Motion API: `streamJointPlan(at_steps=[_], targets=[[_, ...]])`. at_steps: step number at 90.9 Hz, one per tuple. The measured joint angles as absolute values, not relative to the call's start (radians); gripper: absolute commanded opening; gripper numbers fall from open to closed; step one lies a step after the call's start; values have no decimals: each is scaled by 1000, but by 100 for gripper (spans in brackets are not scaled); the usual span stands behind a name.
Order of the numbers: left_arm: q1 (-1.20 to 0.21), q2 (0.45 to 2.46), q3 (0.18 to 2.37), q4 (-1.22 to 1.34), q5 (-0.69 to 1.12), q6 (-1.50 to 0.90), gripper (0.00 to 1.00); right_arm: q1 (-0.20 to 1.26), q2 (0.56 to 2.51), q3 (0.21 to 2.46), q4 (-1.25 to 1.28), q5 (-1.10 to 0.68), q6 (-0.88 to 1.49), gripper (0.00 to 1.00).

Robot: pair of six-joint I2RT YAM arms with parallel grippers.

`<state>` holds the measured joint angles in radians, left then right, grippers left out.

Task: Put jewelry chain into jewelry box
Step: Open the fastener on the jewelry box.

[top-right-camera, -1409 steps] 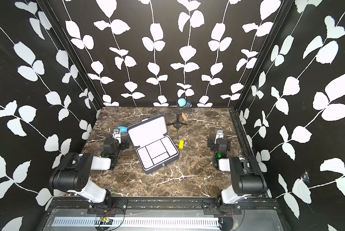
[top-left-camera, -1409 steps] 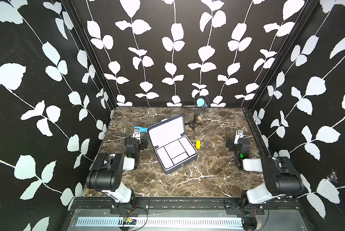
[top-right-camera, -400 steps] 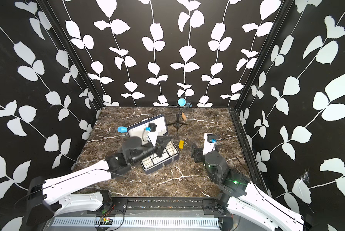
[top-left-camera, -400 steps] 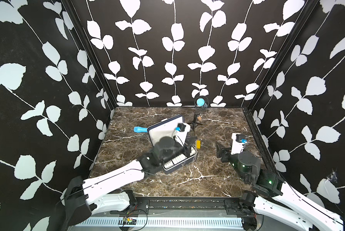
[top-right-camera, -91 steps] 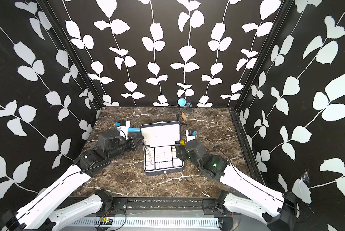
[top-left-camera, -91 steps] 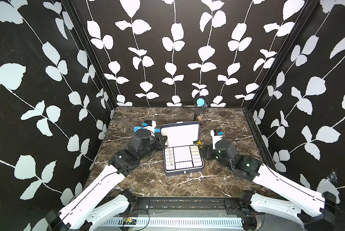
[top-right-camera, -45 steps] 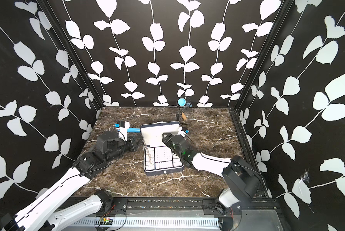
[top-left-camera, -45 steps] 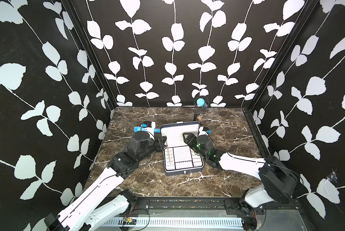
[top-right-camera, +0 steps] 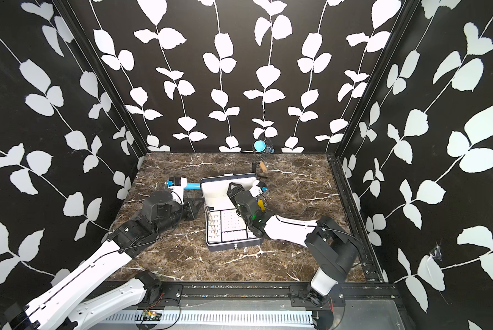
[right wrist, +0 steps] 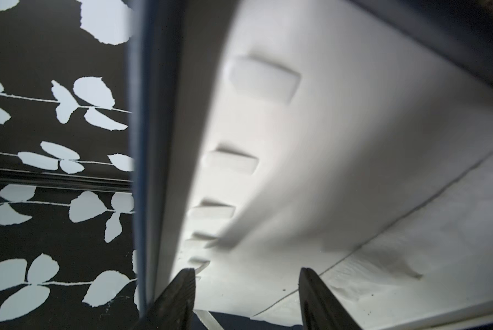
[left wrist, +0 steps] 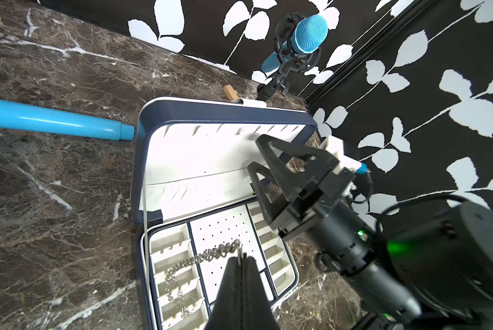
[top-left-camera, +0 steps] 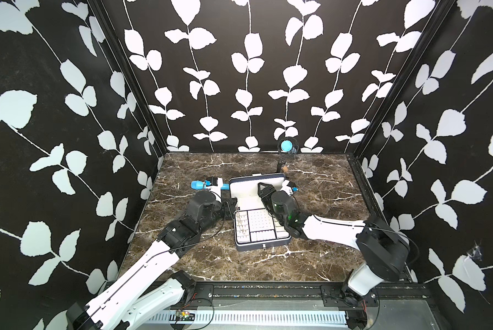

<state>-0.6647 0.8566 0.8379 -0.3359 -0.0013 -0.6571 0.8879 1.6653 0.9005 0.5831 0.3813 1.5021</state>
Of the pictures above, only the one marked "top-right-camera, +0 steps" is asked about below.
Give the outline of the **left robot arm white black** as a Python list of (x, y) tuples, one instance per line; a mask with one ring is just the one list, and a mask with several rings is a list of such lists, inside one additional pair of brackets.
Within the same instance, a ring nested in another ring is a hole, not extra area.
[(80, 266), (50, 290), (26, 305), (15, 303), (5, 311), (11, 329), (90, 329), (121, 310), (164, 298), (161, 281), (142, 271), (124, 284), (89, 298), (109, 276), (175, 229), (194, 220), (204, 205), (202, 198), (184, 198), (180, 189), (156, 191), (142, 209), (123, 223)]

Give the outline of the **navy jewelry box white lining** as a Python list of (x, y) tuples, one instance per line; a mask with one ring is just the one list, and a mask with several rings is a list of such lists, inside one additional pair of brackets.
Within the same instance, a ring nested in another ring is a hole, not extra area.
[(205, 243), (211, 252), (258, 246), (263, 242), (247, 228), (227, 191), (231, 183), (249, 189), (257, 180), (254, 173), (207, 177), (201, 180), (205, 200)]

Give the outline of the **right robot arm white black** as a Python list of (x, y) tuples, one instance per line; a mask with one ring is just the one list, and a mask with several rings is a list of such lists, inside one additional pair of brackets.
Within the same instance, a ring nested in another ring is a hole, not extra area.
[(237, 183), (229, 184), (227, 196), (257, 238), (287, 241), (308, 249), (319, 268), (308, 285), (308, 293), (301, 297), (321, 306), (333, 287), (347, 279), (363, 244), (334, 219), (323, 216), (317, 221), (305, 221), (283, 217), (269, 210), (261, 195), (254, 196)]

